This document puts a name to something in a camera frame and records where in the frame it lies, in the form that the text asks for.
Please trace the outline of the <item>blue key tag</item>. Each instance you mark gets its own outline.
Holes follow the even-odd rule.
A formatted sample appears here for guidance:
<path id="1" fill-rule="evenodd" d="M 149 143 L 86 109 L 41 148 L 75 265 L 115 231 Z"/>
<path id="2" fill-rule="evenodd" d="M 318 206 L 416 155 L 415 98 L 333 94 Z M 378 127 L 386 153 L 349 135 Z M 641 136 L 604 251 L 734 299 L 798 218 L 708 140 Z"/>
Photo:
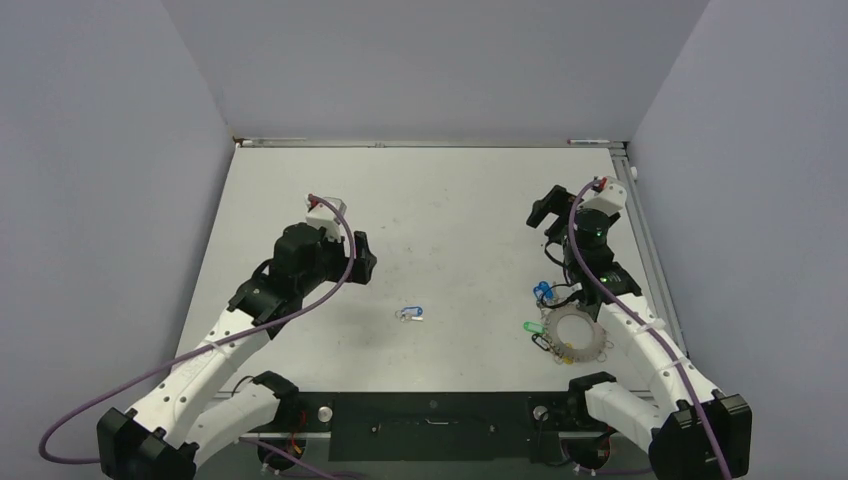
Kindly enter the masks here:
<path id="1" fill-rule="evenodd" d="M 551 285 L 547 281 L 540 281 L 533 289 L 533 295 L 539 302 L 544 302 L 546 300 L 552 300 L 555 298 L 555 294 L 552 291 Z"/>

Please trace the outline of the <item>green key tag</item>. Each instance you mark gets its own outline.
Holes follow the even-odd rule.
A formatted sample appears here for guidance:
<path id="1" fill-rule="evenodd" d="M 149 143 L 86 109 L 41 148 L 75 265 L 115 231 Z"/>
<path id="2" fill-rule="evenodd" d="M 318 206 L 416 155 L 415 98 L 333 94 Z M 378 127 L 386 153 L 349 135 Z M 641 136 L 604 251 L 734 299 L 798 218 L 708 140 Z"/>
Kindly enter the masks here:
<path id="1" fill-rule="evenodd" d="M 545 327 L 543 325 L 535 323 L 535 322 L 524 322 L 523 323 L 523 329 L 525 331 L 533 333 L 533 334 L 544 334 L 545 333 Z"/>

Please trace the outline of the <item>grey metal keyring disc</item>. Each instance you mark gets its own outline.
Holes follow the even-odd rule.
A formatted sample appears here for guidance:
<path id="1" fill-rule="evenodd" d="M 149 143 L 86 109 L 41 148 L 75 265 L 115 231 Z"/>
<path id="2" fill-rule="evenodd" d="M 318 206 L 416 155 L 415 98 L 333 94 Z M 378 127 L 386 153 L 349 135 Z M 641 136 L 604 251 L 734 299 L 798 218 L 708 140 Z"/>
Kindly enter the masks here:
<path id="1" fill-rule="evenodd" d="M 560 364 L 602 363 L 609 346 L 605 330 L 576 305 L 548 310 L 542 316 L 543 338 Z"/>

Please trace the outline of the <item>black key tag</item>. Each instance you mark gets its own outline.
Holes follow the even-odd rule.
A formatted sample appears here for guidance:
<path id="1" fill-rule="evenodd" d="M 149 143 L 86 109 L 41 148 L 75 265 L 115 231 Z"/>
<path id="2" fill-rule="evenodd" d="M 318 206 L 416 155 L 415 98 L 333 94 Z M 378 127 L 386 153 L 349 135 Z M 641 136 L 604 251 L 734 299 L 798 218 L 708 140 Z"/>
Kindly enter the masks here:
<path id="1" fill-rule="evenodd" d="M 531 335 L 531 341 L 544 352 L 551 353 L 554 351 L 550 342 L 543 335 L 534 333 Z"/>

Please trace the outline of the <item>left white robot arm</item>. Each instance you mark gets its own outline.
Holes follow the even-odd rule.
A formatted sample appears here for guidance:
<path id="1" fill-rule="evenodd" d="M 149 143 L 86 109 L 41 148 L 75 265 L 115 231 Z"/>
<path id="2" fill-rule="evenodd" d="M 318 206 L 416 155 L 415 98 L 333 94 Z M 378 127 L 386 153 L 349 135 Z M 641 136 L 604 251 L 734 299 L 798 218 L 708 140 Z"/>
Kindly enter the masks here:
<path id="1" fill-rule="evenodd" d="M 150 393 L 97 423 L 102 472 L 111 479 L 191 479 L 212 455 L 262 425 L 289 428 L 299 389 L 265 371 L 230 399 L 208 404 L 226 381 L 304 311 L 305 297 L 324 282 L 367 284 L 377 263 L 366 233 L 353 234 L 354 253 L 326 228 L 287 227 L 271 258 L 242 283 L 202 344 Z"/>

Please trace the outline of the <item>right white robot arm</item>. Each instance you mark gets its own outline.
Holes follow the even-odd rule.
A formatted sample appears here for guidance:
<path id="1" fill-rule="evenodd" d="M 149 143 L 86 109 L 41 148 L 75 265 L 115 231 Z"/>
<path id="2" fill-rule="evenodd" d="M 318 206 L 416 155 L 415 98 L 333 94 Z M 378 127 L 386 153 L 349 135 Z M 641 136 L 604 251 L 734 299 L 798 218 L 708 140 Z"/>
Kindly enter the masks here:
<path id="1" fill-rule="evenodd" d="M 533 203 L 526 223 L 550 221 L 546 242 L 562 249 L 557 265 L 568 294 L 539 284 L 541 320 L 526 330 L 560 361 L 593 361 L 618 348 L 651 393 L 644 400 L 606 372 L 575 378 L 564 403 L 573 425 L 601 423 L 623 435 L 659 479 L 741 478 L 750 468 L 752 409 L 698 370 L 616 260 L 608 234 L 626 201 L 625 187 L 603 177 L 578 193 L 554 186 Z"/>

